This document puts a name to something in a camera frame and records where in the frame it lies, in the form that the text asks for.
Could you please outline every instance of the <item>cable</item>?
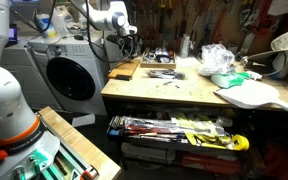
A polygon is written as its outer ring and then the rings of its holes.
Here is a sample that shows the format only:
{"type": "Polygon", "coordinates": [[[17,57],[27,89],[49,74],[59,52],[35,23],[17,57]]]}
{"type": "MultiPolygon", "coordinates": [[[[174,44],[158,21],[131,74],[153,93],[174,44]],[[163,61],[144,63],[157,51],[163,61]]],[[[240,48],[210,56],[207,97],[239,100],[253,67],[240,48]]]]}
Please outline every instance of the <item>cable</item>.
{"type": "Polygon", "coordinates": [[[109,70],[109,71],[108,71],[108,74],[110,74],[114,69],[116,69],[116,68],[118,68],[118,67],[120,67],[120,66],[122,66],[122,65],[124,65],[124,64],[126,64],[126,63],[129,63],[129,62],[131,62],[131,59],[128,59],[128,60],[125,60],[125,61],[121,61],[121,64],[118,64],[118,65],[116,65],[114,68],[112,68],[111,70],[109,70]]]}
{"type": "Polygon", "coordinates": [[[21,22],[23,22],[24,24],[26,24],[27,26],[29,26],[30,28],[40,32],[41,34],[45,31],[48,30],[48,28],[50,27],[51,25],[51,20],[52,20],[52,17],[53,17],[53,12],[54,12],[54,8],[55,8],[55,4],[56,4],[56,0],[53,0],[53,4],[52,4],[52,9],[51,9],[51,13],[50,13],[50,20],[48,21],[47,23],[47,26],[45,29],[39,29],[39,28],[36,28],[34,27],[31,23],[29,23],[29,21],[23,17],[21,14],[19,14],[17,11],[14,11],[12,9],[10,9],[10,12],[18,19],[20,20],[21,22]]]}
{"type": "MultiPolygon", "coordinates": [[[[283,51],[283,54],[284,54],[284,64],[283,64],[283,68],[284,68],[285,65],[286,65],[286,53],[285,53],[285,51],[283,51]]],[[[277,74],[277,73],[281,72],[281,71],[283,70],[283,68],[280,69],[280,70],[274,71],[274,72],[272,72],[272,73],[261,74],[261,75],[262,75],[263,77],[264,77],[264,76],[272,76],[272,75],[274,75],[274,74],[277,74]]]]}
{"type": "Polygon", "coordinates": [[[121,62],[123,60],[125,60],[126,58],[128,58],[132,51],[134,50],[134,45],[132,44],[132,47],[131,47],[131,51],[129,52],[129,54],[126,56],[126,57],[123,57],[122,59],[120,59],[120,57],[118,57],[116,60],[114,61],[109,61],[108,59],[103,59],[101,58],[97,52],[94,50],[94,47],[93,47],[93,44],[92,44],[92,40],[91,40],[91,33],[89,32],[89,29],[90,29],[90,14],[89,14],[89,4],[88,4],[88,0],[85,0],[85,3],[86,3],[86,24],[87,24],[87,38],[88,38],[88,43],[89,43],[89,46],[93,52],[93,54],[95,55],[96,58],[98,58],[98,60],[102,61],[102,62],[105,62],[105,63],[117,63],[117,62],[121,62]]]}

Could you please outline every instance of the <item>wooden box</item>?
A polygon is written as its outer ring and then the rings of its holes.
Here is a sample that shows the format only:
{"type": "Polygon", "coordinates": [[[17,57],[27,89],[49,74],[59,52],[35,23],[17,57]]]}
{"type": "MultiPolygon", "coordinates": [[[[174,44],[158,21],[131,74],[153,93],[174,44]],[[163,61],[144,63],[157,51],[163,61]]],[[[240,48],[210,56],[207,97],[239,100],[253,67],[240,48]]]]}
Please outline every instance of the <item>wooden box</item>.
{"type": "Polygon", "coordinates": [[[142,68],[167,68],[167,69],[175,69],[176,68],[176,55],[174,53],[172,60],[169,63],[161,63],[155,59],[152,60],[145,60],[145,53],[142,55],[140,66],[142,68]]]}

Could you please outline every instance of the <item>green object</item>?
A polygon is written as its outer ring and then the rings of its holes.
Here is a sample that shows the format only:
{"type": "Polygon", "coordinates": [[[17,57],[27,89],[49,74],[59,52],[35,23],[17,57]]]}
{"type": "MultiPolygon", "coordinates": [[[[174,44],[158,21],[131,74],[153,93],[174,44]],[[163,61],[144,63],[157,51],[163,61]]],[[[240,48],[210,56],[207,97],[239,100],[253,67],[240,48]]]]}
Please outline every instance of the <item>green object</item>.
{"type": "Polygon", "coordinates": [[[240,86],[243,84],[244,79],[249,78],[247,73],[234,73],[234,74],[215,74],[212,75],[211,80],[221,88],[230,88],[232,86],[240,86]]]}

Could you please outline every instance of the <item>washing machine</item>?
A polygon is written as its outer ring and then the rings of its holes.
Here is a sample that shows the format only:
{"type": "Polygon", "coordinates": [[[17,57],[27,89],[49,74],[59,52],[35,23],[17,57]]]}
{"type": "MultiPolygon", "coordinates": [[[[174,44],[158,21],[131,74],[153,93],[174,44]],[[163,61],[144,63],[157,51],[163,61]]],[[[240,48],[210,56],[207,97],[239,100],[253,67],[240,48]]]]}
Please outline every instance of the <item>washing machine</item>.
{"type": "Polygon", "coordinates": [[[4,48],[0,66],[8,70],[20,83],[27,104],[33,109],[50,106],[62,110],[40,74],[27,42],[32,37],[18,37],[16,45],[4,48]]]}
{"type": "MultiPolygon", "coordinates": [[[[96,44],[100,37],[93,34],[92,41],[96,44]]],[[[42,76],[65,111],[106,115],[101,96],[105,64],[95,57],[86,40],[36,38],[30,46],[42,76]]],[[[104,54],[100,48],[96,52],[104,54]]]]}

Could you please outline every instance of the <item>orange ring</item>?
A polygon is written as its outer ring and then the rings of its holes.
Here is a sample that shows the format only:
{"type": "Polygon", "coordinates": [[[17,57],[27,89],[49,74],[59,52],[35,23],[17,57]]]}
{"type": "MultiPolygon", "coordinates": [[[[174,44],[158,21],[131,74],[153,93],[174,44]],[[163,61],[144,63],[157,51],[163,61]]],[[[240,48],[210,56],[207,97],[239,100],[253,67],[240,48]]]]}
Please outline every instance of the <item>orange ring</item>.
{"type": "Polygon", "coordinates": [[[0,147],[8,145],[8,144],[12,144],[14,142],[17,142],[17,141],[25,138],[26,136],[30,135],[38,127],[39,124],[40,124],[40,120],[36,116],[35,122],[32,124],[32,126],[29,127],[28,129],[26,129],[23,133],[16,135],[16,136],[9,138],[9,139],[0,140],[0,147]]]}

